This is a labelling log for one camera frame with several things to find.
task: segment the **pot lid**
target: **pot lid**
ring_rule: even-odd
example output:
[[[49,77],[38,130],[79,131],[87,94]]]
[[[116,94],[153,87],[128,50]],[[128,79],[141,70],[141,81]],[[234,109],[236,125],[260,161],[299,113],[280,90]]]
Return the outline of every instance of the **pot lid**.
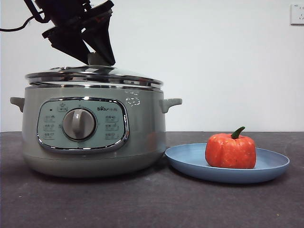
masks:
[[[160,88],[163,85],[162,81],[147,78],[135,72],[100,65],[56,67],[45,72],[28,74],[25,78],[31,85],[50,82],[114,83],[151,88]]]

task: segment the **electrical socket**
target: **electrical socket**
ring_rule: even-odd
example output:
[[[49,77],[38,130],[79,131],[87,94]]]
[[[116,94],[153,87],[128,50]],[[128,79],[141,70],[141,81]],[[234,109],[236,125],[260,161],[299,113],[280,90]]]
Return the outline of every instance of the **electrical socket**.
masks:
[[[304,25],[304,4],[292,4],[290,9],[290,24]]]

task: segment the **white wall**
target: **white wall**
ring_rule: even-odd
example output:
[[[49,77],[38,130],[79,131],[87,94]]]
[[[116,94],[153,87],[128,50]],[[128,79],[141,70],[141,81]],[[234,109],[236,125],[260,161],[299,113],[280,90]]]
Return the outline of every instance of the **white wall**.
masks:
[[[168,131],[304,131],[304,27],[289,25],[304,0],[113,0],[116,67],[162,80]],[[23,1],[1,1],[1,27],[31,14]],[[51,48],[36,21],[1,35],[1,130],[20,131],[9,103],[23,96],[24,75],[81,62]]]

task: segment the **pot handle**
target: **pot handle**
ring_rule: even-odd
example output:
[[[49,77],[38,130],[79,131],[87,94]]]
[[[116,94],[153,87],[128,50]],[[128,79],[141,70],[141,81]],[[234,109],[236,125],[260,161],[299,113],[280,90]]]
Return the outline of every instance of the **pot handle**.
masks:
[[[171,98],[171,99],[164,99],[161,100],[161,110],[162,113],[167,113],[169,108],[175,105],[181,105],[182,99],[180,98]]]
[[[10,103],[13,105],[17,105],[21,112],[23,112],[23,106],[24,106],[24,98],[21,97],[11,97]]]

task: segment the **control panel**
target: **control panel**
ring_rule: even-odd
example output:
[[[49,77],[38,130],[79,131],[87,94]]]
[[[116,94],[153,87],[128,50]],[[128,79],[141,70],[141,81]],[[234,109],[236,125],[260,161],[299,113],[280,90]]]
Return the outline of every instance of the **control panel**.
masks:
[[[105,98],[56,98],[40,108],[37,137],[58,150],[93,150],[121,146],[128,139],[125,106]]]

